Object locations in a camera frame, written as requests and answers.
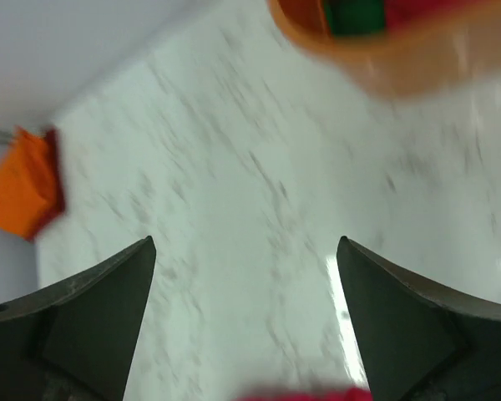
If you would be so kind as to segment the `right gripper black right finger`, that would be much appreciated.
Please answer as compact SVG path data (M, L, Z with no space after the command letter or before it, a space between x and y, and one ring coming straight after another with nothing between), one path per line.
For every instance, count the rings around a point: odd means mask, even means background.
M376 400L501 400L501 304L342 237L337 265Z

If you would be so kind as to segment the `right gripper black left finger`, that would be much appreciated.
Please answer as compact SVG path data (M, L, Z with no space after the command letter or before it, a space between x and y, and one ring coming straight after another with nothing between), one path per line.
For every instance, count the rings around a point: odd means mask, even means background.
M154 275L152 237L0 303L0 400L121 400Z

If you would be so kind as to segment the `crimson pink t-shirt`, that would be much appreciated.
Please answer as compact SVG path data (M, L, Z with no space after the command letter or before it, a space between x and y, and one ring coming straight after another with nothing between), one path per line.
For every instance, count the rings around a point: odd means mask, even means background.
M250 388L232 398L236 401L373 401L368 389L356 385L311 388Z

